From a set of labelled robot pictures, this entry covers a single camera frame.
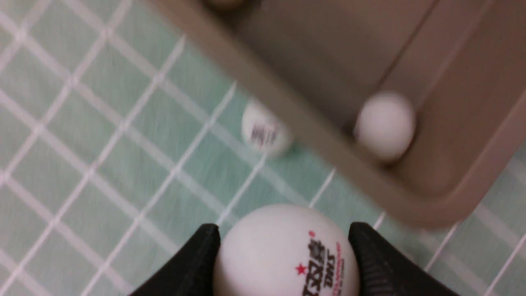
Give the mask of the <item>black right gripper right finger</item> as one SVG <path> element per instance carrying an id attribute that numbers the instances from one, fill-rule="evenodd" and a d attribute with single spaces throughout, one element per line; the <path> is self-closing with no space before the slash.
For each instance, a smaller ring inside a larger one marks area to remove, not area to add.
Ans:
<path id="1" fill-rule="evenodd" d="M 358 264 L 361 296 L 457 295 L 410 261 L 368 223 L 351 223 L 348 240 Z"/>

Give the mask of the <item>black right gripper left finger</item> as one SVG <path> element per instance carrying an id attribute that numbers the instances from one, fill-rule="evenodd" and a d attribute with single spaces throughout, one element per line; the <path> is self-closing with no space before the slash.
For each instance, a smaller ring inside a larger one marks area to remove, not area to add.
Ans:
<path id="1" fill-rule="evenodd" d="M 221 244 L 219 227 L 202 224 L 190 239 L 132 296 L 212 296 L 213 269 Z"/>

